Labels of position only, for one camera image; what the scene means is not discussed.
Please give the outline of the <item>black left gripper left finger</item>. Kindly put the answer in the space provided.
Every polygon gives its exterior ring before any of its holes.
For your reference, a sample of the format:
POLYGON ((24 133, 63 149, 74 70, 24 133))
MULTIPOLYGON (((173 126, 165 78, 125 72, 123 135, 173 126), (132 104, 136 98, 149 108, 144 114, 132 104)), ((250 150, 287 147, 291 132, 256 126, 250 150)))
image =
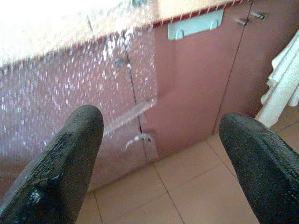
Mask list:
POLYGON ((104 120, 93 105, 74 110, 43 153, 31 161, 4 195, 3 224, 76 222, 102 142, 104 120))

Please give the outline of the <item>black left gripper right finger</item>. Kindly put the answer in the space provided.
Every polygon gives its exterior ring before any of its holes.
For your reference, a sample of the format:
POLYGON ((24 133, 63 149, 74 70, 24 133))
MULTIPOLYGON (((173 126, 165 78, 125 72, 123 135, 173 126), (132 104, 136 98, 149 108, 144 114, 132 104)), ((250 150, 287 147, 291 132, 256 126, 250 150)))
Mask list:
POLYGON ((219 137, 261 224, 299 222, 299 155, 256 119, 230 112, 219 137))

